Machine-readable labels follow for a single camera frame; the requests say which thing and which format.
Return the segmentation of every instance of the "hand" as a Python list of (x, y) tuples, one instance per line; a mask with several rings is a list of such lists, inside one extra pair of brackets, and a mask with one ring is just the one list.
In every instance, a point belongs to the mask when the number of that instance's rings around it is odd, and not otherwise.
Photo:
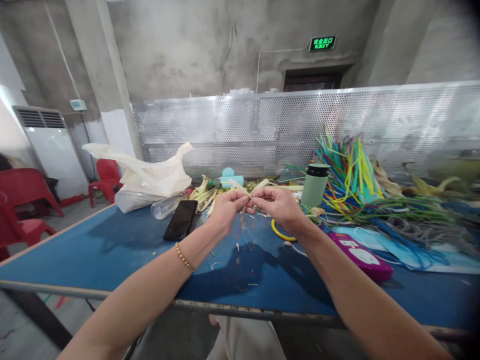
[(224, 237), (227, 236), (232, 230), (235, 216), (249, 200), (247, 195), (235, 190), (217, 195), (213, 212), (205, 224), (209, 224), (215, 230), (220, 231)]
[(289, 234), (308, 220), (288, 189), (266, 186), (252, 194), (254, 205), (269, 213)]

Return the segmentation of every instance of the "air conditioner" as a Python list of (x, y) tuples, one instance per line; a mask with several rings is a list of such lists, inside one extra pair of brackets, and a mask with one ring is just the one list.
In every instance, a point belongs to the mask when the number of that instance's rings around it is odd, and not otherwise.
[(60, 111), (31, 106), (13, 109), (43, 173), (58, 180), (58, 197), (62, 200), (88, 194), (89, 182)]

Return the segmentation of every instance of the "red plastic chair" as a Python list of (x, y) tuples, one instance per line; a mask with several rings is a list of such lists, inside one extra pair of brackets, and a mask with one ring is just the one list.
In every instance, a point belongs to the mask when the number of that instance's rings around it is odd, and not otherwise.
[(18, 221), (14, 208), (4, 193), (0, 193), (0, 229), (0, 261), (10, 257), (7, 246), (26, 243), (31, 247), (42, 239), (43, 232), (50, 235), (56, 233), (40, 219)]
[(63, 218), (59, 203), (50, 192), (44, 176), (34, 168), (0, 171), (0, 191), (8, 196), (11, 207), (45, 199)]
[(88, 195), (90, 196), (90, 205), (94, 208), (94, 194), (93, 189), (100, 190), (110, 202), (115, 203), (114, 186), (118, 185), (120, 188), (123, 184), (120, 183), (119, 168), (115, 160), (100, 159), (96, 162), (96, 171), (100, 177), (100, 181), (92, 182), (88, 185)]

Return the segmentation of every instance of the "pants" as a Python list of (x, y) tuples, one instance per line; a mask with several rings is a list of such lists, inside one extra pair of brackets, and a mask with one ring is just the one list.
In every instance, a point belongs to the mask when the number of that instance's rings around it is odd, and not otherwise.
[(220, 332), (207, 360), (286, 360), (270, 321), (215, 316)]

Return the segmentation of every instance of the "forearm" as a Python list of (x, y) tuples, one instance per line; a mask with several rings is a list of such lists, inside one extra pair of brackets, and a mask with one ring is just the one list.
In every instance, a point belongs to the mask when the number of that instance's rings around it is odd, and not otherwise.
[[(205, 224), (179, 244), (183, 256), (197, 268), (224, 237)], [(126, 279), (75, 335), (59, 359), (83, 358), (79, 348), (93, 349), (91, 359), (117, 359), (128, 345), (172, 302), (192, 273), (175, 247)]]
[(345, 325), (372, 359), (450, 359), (442, 346), (305, 218), (294, 234)]

